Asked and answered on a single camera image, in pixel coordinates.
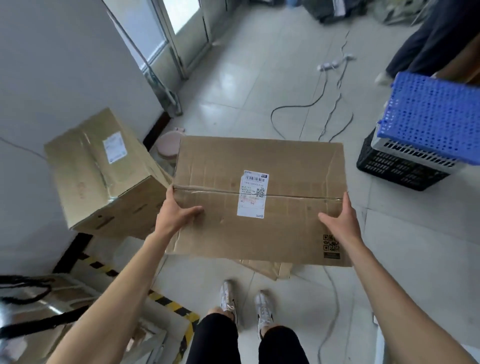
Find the qr code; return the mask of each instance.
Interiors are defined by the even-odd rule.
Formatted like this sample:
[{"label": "qr code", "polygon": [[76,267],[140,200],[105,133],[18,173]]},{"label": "qr code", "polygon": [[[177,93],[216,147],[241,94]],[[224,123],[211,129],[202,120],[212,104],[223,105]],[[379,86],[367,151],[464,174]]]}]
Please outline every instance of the qr code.
[{"label": "qr code", "polygon": [[338,252],[340,251],[340,245],[333,235],[324,234],[324,251],[326,252]]},{"label": "qr code", "polygon": [[257,188],[257,197],[265,196],[265,189],[263,187]]}]

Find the pink round lid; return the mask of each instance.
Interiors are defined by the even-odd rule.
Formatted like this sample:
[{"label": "pink round lid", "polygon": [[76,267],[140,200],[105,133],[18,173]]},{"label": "pink round lid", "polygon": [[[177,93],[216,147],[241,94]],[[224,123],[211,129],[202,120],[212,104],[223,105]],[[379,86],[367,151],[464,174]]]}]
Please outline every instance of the pink round lid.
[{"label": "pink round lid", "polygon": [[180,149],[180,139],[185,135],[173,130],[161,135],[155,142],[155,147],[160,156],[166,159],[176,158]]}]

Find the glass pane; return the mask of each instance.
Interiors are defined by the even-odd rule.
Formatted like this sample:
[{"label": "glass pane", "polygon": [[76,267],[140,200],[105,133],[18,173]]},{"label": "glass pane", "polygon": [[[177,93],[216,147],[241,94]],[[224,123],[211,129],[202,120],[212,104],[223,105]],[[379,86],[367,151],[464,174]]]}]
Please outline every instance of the glass pane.
[{"label": "glass pane", "polygon": [[[148,61],[165,43],[165,35],[150,0],[105,0],[110,11]],[[145,66],[122,31],[117,28],[140,68]]]},{"label": "glass pane", "polygon": [[163,0],[175,34],[200,9],[198,0]]}]

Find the white shipping label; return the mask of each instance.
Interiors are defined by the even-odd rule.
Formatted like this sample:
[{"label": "white shipping label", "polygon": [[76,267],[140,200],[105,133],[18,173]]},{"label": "white shipping label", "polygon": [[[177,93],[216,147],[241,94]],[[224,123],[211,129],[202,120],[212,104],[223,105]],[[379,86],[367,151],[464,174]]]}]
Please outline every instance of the white shipping label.
[{"label": "white shipping label", "polygon": [[126,156],[127,148],[121,137],[121,132],[116,132],[103,141],[103,147],[107,153],[108,163],[112,164]]},{"label": "white shipping label", "polygon": [[268,174],[246,170],[240,180],[238,216],[264,218]]}]

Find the cardboard piece on floor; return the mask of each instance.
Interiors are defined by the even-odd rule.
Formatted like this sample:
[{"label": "cardboard piece on floor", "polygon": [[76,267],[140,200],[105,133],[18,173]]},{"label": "cardboard piece on floor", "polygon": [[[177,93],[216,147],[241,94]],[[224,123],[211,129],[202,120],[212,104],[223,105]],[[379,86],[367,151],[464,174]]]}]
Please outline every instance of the cardboard piece on floor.
[{"label": "cardboard piece on floor", "polygon": [[171,183],[134,132],[104,109],[45,145],[69,229],[145,239]]},{"label": "cardboard piece on floor", "polygon": [[169,253],[351,266],[317,217],[341,212],[342,144],[186,136],[174,186],[182,207],[205,212],[179,231]]},{"label": "cardboard piece on floor", "polygon": [[293,268],[291,263],[272,263],[262,260],[236,260],[236,262],[273,280],[289,279]]}]

